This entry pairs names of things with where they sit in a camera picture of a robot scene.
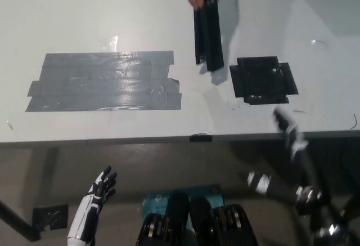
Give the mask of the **robot right hand white black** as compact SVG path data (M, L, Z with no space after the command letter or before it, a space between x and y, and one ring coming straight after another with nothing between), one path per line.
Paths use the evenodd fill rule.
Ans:
M297 123L281 108L275 108L273 116L291 162L300 169L300 185L292 189L254 171L242 173L241 177L256 193L293 207L300 216L309 216L313 245L359 245L359 237L349 227L349 221L359 217L359 205L351 202L342 211L334 206L329 187L309 153L309 142Z

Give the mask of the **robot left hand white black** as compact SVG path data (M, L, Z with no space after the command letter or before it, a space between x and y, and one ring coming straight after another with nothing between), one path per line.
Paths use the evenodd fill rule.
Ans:
M116 192L116 177L117 173L112 173L108 166L95 179L77 209L67 236L68 246L95 245L99 216Z

